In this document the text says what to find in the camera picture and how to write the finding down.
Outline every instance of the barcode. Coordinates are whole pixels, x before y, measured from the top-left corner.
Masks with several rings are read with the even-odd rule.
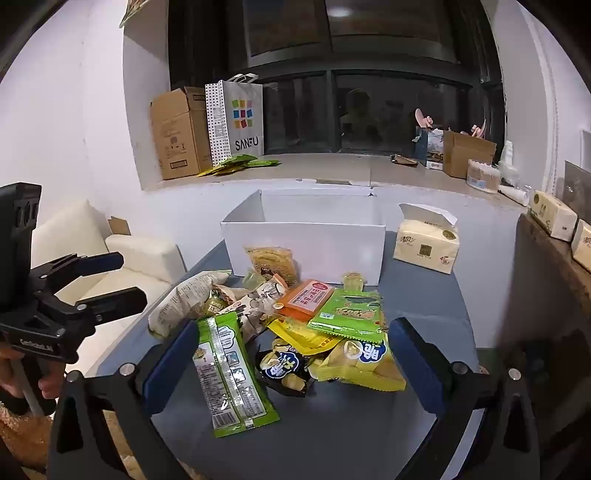
[[[425,257],[431,256],[431,246],[429,245],[421,245],[421,248],[418,251],[419,255],[423,255]]]
[[[230,425],[235,425],[238,422],[238,419],[234,415],[234,412],[228,411],[224,413],[219,413],[218,415],[212,416],[213,428],[220,429],[222,427],[229,427]]]

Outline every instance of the white sofa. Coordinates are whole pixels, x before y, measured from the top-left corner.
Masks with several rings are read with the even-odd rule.
[[[139,287],[146,293],[149,306],[186,271],[174,243],[135,235],[111,235],[104,215],[92,208],[88,201],[71,205],[35,229],[31,266],[71,253],[91,256],[107,252],[120,252],[125,260],[123,268],[80,277],[60,290],[57,297],[74,305],[81,299]],[[78,362],[68,365],[66,371],[80,370],[85,376],[95,375],[99,361],[115,347],[138,317],[133,315],[97,326],[96,333],[86,338],[78,349]]]

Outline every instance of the window sill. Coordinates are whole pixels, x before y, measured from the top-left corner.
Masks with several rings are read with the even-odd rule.
[[[316,183],[384,187],[406,185],[454,192],[469,197],[483,198],[499,205],[525,207],[500,193],[486,193],[473,189],[465,180],[449,177],[437,170],[428,170],[419,164],[416,168],[393,164],[385,155],[359,155],[335,153],[306,153],[266,155],[261,159],[276,159],[276,167],[248,168],[223,177],[184,177],[163,180],[148,191],[192,184],[227,183],[249,180],[302,180]]]

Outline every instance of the orange snack packet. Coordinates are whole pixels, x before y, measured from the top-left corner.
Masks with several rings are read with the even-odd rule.
[[[333,287],[317,280],[304,280],[273,305],[280,315],[308,322],[330,298]]]

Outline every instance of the dark window glass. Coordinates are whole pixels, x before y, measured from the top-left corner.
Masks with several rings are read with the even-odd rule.
[[[335,51],[456,60],[443,0],[326,0],[326,12]]]
[[[251,55],[318,42],[313,0],[245,0]]]
[[[459,131],[463,96],[456,87],[376,75],[338,75],[336,84],[344,149],[412,155],[417,108],[434,127]]]
[[[267,83],[265,151],[328,151],[326,77]]]

